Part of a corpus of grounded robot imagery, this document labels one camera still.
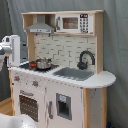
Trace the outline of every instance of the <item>microwave window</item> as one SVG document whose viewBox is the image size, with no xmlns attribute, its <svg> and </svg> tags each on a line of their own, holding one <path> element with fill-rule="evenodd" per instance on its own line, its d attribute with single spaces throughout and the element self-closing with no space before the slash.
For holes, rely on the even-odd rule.
<svg viewBox="0 0 128 128">
<path fill-rule="evenodd" d="M 78 29 L 78 18 L 63 18 L 63 29 Z"/>
</svg>

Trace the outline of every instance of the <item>oven window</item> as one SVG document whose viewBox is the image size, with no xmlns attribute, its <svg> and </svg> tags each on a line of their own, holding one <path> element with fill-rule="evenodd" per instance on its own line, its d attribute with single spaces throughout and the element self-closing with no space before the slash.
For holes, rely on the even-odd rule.
<svg viewBox="0 0 128 128">
<path fill-rule="evenodd" d="M 62 18 L 63 29 L 78 29 L 78 18 Z"/>
<path fill-rule="evenodd" d="M 30 116 L 34 121 L 38 122 L 38 105 L 37 101 L 20 95 L 20 112 Z"/>
</svg>

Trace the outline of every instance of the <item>stovetop burner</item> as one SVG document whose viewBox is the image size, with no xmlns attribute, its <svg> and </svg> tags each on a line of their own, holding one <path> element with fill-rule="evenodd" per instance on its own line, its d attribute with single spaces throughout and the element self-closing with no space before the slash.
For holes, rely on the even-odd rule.
<svg viewBox="0 0 128 128">
<path fill-rule="evenodd" d="M 52 69 L 55 69 L 55 68 L 57 68 L 57 67 L 59 67 L 58 65 L 54 65 L 54 64 L 52 64 L 51 65 L 51 68 L 47 68 L 47 69 L 35 69 L 35 70 L 33 70 L 33 69 L 30 69 L 29 68 L 29 62 L 28 63 L 26 63 L 26 64 L 23 64 L 23 65 L 21 65 L 21 66 L 19 66 L 20 68 L 23 68 L 23 69 L 29 69 L 29 70 L 32 70 L 32 71 L 35 71 L 35 72 L 42 72 L 42 73 L 45 73 L 45 72 L 48 72 L 48 71 L 51 71 Z"/>
</svg>

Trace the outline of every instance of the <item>white subway tile backsplash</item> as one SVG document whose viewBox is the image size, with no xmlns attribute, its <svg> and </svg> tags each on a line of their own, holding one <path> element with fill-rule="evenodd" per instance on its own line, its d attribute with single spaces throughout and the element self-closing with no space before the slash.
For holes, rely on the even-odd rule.
<svg viewBox="0 0 128 128">
<path fill-rule="evenodd" d="M 74 51 L 74 47 L 73 46 L 64 46 L 64 50 L 66 52 Z"/>
<path fill-rule="evenodd" d="M 75 51 L 79 52 L 79 53 L 81 53 L 81 52 L 83 52 L 85 50 L 87 50 L 87 48 L 82 48 L 82 47 L 75 48 Z"/>
<path fill-rule="evenodd" d="M 49 50 L 48 49 L 42 49 L 42 53 L 43 54 L 45 54 L 45 53 L 48 54 L 49 53 Z"/>
<path fill-rule="evenodd" d="M 69 42 L 69 41 L 75 42 L 75 37 L 74 36 L 64 36 L 63 41 L 64 42 Z"/>
<path fill-rule="evenodd" d="M 54 36 L 53 36 L 53 40 L 54 40 L 54 41 L 57 41 L 57 40 L 58 40 L 58 41 L 64 40 L 64 36 L 61 36 L 61 35 L 59 35 L 59 36 L 58 36 L 58 35 L 54 35 Z"/>
<path fill-rule="evenodd" d="M 96 37 L 89 37 L 88 43 L 96 43 Z"/>
<path fill-rule="evenodd" d="M 49 54 L 56 54 L 56 55 L 58 55 L 58 50 L 57 49 L 51 49 L 51 50 L 49 50 Z"/>
<path fill-rule="evenodd" d="M 76 36 L 76 37 L 75 37 L 75 42 L 83 42 L 83 43 L 87 43 L 87 37 Z"/>
<path fill-rule="evenodd" d="M 42 39 L 52 41 L 52 36 L 49 36 L 48 34 L 46 34 L 46 35 L 43 35 Z"/>
<path fill-rule="evenodd" d="M 82 51 L 88 50 L 95 54 L 96 37 L 37 35 L 35 36 L 35 47 L 36 58 L 52 58 L 54 64 L 77 68 Z M 83 62 L 87 61 L 89 64 L 88 69 L 94 70 L 95 66 L 92 65 L 91 58 L 84 55 Z"/>
<path fill-rule="evenodd" d="M 95 48 L 88 48 L 88 51 L 90 51 L 92 54 L 96 54 Z"/>
<path fill-rule="evenodd" d="M 76 62 L 76 63 L 80 62 L 80 58 L 79 58 L 79 57 L 76 57 L 76 58 L 75 58 L 75 62 Z"/>
<path fill-rule="evenodd" d="M 51 44 L 50 44 L 50 45 L 49 45 L 49 44 L 44 44 L 44 45 L 43 45 L 43 48 L 44 48 L 44 49 L 51 49 L 51 47 L 52 47 Z"/>
<path fill-rule="evenodd" d="M 59 50 L 64 50 L 64 47 L 61 46 L 61 45 L 56 45 L 55 47 L 56 47 L 56 49 L 57 49 L 58 51 L 59 51 Z"/>
<path fill-rule="evenodd" d="M 76 47 L 81 47 L 81 48 L 88 48 L 88 43 L 84 43 L 84 42 L 76 42 L 75 43 Z"/>
<path fill-rule="evenodd" d="M 69 61 L 58 60 L 58 63 L 59 63 L 60 65 L 69 66 Z"/>
<path fill-rule="evenodd" d="M 66 52 L 66 51 L 59 51 L 59 55 L 60 55 L 60 56 L 67 56 L 67 57 L 69 57 L 69 52 Z"/>
</svg>

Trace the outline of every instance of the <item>grey wall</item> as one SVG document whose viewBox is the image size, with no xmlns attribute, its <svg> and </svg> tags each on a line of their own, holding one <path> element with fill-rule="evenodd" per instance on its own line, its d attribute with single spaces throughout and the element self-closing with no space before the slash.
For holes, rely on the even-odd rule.
<svg viewBox="0 0 128 128">
<path fill-rule="evenodd" d="M 0 42 L 4 36 L 11 35 L 11 24 L 6 0 L 0 1 Z M 7 67 L 0 72 L 0 101 L 10 97 L 10 85 Z"/>
<path fill-rule="evenodd" d="M 22 42 L 20 13 L 33 11 L 83 11 L 104 9 L 104 70 L 116 75 L 116 83 L 108 87 L 108 121 L 116 128 L 128 127 L 128 1 L 127 0 L 7 0 L 13 34 Z"/>
</svg>

